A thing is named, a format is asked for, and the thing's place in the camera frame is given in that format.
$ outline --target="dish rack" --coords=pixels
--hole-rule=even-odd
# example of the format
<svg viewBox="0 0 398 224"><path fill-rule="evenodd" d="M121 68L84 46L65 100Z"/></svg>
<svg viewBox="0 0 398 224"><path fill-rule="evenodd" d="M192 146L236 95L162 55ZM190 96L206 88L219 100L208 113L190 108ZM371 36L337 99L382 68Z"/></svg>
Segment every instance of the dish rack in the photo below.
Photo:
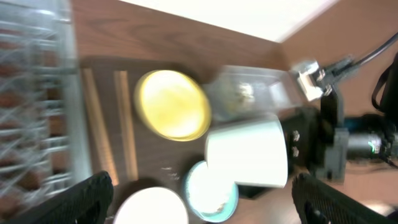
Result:
<svg viewBox="0 0 398 224"><path fill-rule="evenodd" d="M0 203L18 204L0 221L92 175L70 15L0 0Z"/></svg>

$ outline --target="metal wire rack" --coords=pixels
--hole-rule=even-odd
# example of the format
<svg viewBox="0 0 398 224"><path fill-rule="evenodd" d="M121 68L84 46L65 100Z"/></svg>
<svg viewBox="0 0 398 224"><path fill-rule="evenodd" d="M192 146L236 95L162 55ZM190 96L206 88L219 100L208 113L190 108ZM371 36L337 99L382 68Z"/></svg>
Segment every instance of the metal wire rack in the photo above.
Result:
<svg viewBox="0 0 398 224"><path fill-rule="evenodd" d="M70 21L65 19L67 12L66 0L0 0L0 200L12 195L24 209L66 190L91 172L86 167L83 175L75 175L76 163L82 161L79 157L87 155L76 55L66 50L74 48L74 42L65 38L72 36L72 28L62 24ZM67 105L71 103L80 114L66 115L71 113ZM56 136L49 125L54 116L65 118L69 126ZM79 131L68 136L71 126ZM74 163L55 172L52 155L70 151L76 157ZM32 175L37 186L27 187Z"/></svg>

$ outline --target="wooden chopstick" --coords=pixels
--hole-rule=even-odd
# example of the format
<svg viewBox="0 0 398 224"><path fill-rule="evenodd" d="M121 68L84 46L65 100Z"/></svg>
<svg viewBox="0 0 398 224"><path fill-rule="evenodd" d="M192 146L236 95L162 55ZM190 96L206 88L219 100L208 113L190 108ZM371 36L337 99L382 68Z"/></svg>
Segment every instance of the wooden chopstick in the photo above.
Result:
<svg viewBox="0 0 398 224"><path fill-rule="evenodd" d="M112 178L112 184L116 186L119 184L118 173L116 172L112 148L106 133L104 116L102 114L93 72L90 68L85 68L82 74L88 119L95 140L99 163L102 169L108 171L109 176Z"/></svg>
<svg viewBox="0 0 398 224"><path fill-rule="evenodd" d="M114 73L116 96L118 98L119 119L122 131L124 158L126 160L127 177L138 180L138 167L134 129L132 127L132 113L127 71Z"/></svg>

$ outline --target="white wall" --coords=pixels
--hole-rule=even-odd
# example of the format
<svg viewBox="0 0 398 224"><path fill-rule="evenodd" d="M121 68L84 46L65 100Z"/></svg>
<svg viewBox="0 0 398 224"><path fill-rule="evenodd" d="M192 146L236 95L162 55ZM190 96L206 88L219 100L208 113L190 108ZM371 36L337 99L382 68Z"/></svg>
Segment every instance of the white wall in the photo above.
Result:
<svg viewBox="0 0 398 224"><path fill-rule="evenodd" d="M338 0L122 0L283 42Z"/></svg>

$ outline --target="brown floor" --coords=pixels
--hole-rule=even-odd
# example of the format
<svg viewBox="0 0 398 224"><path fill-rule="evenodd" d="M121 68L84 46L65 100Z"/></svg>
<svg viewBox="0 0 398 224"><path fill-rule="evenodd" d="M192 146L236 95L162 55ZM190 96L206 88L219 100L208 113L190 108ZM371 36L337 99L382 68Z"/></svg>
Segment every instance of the brown floor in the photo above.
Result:
<svg viewBox="0 0 398 224"><path fill-rule="evenodd" d="M81 59L106 55L179 62L203 83L212 80L217 69L226 64L288 70L290 64L304 58L328 63L346 54L360 56L388 39L398 24L395 0L341 0L280 45L117 0L72 3ZM341 85L346 114L374 111L370 92L397 50L395 44L361 69L356 78ZM203 140L199 141L193 144L202 146ZM144 144L137 150L151 147ZM347 175L345 184L336 188L356 200L397 203L397 177L391 172ZM297 218L289 183L258 200L240 200L236 214L226 223L299 223Z"/></svg>

